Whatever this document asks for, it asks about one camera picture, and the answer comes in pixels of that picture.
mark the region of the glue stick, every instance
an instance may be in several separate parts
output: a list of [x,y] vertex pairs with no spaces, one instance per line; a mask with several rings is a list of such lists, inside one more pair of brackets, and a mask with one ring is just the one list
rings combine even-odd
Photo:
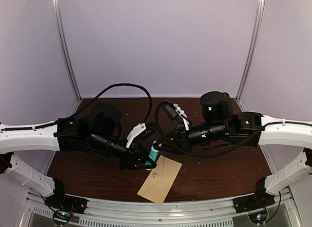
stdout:
[[[156,142],[156,141],[153,142],[153,145],[152,145],[152,148],[151,148],[151,151],[150,151],[150,154],[149,154],[149,157],[150,157],[154,162],[156,162],[156,159],[157,159],[158,153],[159,153],[159,150],[155,150],[155,149],[154,149],[154,143],[155,143],[155,142]],[[146,161],[145,165],[151,165],[151,163],[148,162],[148,161]]]

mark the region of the envelope flap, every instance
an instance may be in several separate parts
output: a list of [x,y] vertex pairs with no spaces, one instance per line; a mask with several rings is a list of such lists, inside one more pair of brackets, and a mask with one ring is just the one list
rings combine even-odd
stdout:
[[155,184],[157,184],[163,177],[164,170],[164,157],[161,155],[157,161],[156,168],[153,168],[148,177],[146,178],[144,184],[141,189],[138,191],[138,195],[144,194],[150,188],[152,188]]

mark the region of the envelope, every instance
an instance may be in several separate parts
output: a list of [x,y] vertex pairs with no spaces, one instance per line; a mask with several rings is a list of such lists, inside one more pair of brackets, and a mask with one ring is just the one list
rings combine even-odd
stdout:
[[174,183],[182,164],[160,156],[156,168],[146,178],[138,195],[162,205]]

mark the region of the wood grain surface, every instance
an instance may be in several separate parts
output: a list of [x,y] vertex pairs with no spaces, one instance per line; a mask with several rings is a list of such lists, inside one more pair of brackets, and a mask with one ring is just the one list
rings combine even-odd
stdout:
[[[153,99],[153,109],[163,100],[178,103],[194,124],[203,122],[198,98]],[[90,100],[83,100],[81,106]],[[110,103],[122,111],[123,132],[141,122],[148,109],[146,98],[99,99],[96,103]],[[233,100],[234,112],[239,113]],[[82,114],[89,114],[92,106]],[[160,124],[164,132],[176,126],[161,112]],[[149,121],[154,121],[152,111]],[[158,133],[143,142],[149,150]],[[216,153],[225,149],[216,149]],[[194,153],[208,153],[200,148]],[[164,156],[182,163],[182,168],[166,198],[166,202],[207,200],[254,192],[255,183],[270,175],[267,162],[259,147],[242,146],[221,157],[212,159],[194,158],[185,155],[162,153]],[[98,154],[82,152],[57,152],[48,175],[64,182],[66,193],[90,198],[148,202],[137,195],[149,172],[146,170],[119,170],[119,160],[105,158]]]

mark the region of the white wall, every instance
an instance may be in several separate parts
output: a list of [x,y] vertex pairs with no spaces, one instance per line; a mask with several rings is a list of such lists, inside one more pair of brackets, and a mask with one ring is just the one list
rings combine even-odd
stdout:
[[[312,0],[266,0],[264,18],[242,101],[250,111],[312,120]],[[276,169],[301,148],[268,146]],[[312,222],[312,177],[291,187],[304,223]]]
[[[145,86],[154,97],[235,96],[257,0],[59,0],[83,97],[112,83]],[[144,96],[117,88],[106,96]]]
[[[0,0],[0,121],[37,124],[72,113],[76,100],[60,49],[52,0]],[[44,171],[52,153],[20,157]],[[0,226],[17,226],[28,189],[0,175]]]

